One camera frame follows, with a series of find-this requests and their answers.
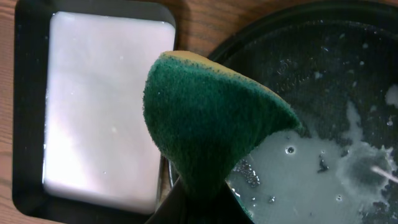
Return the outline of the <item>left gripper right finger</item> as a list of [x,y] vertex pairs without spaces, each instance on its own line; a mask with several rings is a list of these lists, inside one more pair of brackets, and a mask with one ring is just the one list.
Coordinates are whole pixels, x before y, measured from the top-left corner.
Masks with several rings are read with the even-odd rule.
[[244,211],[229,185],[224,182],[214,200],[216,223],[219,224],[253,224]]

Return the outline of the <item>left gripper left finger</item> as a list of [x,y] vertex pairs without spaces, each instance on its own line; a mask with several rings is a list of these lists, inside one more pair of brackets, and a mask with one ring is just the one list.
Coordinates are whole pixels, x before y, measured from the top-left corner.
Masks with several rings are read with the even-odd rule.
[[161,206],[145,224],[186,224],[187,214],[187,196],[178,178]]

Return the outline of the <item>green yellow sponge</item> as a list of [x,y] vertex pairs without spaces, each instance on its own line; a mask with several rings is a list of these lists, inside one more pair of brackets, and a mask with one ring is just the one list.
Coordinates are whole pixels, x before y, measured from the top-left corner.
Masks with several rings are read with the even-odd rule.
[[272,90],[180,50],[161,53],[151,66],[143,115],[184,192],[201,205],[215,199],[232,168],[266,137],[301,127],[290,105]]

